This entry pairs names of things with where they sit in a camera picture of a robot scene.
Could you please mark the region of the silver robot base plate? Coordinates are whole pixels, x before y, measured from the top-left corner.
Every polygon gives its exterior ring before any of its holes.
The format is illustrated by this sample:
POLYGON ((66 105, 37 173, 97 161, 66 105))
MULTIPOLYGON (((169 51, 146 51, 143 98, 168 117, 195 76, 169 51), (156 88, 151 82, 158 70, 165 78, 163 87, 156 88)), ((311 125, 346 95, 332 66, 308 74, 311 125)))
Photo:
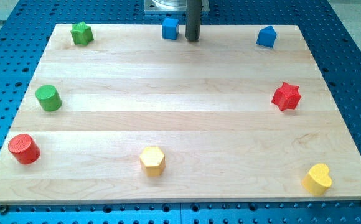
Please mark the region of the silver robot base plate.
POLYGON ((144 12, 158 14, 160 12, 185 12, 187 8, 186 0, 143 0, 144 12))

